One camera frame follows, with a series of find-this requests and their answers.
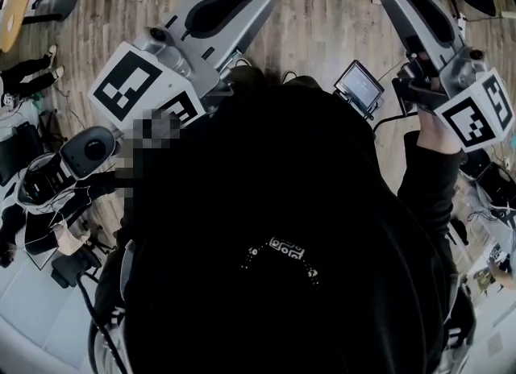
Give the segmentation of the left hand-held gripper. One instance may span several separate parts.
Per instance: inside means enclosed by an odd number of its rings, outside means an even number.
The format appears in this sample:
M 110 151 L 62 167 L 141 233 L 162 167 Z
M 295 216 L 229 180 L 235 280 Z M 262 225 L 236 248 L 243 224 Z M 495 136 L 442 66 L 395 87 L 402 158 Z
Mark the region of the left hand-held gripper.
M 89 99 L 121 131 L 148 110 L 175 114 L 188 125 L 209 112 L 206 97 L 220 82 L 232 54 L 226 36 L 232 17 L 173 17 L 148 27 L 133 44 L 123 42 L 88 93 Z

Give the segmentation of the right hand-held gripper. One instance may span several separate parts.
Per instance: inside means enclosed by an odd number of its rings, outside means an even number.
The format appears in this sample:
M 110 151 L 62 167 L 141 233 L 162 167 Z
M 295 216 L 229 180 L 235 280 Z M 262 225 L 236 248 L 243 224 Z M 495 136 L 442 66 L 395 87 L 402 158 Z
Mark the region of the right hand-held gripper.
M 431 87 L 430 64 L 414 58 L 392 84 L 403 114 L 412 107 L 435 114 L 465 152 L 502 142 L 515 122 L 506 85 L 485 54 L 464 47 L 460 31 L 439 0 L 406 0 L 404 45 L 425 52 L 434 66 L 444 66 Z

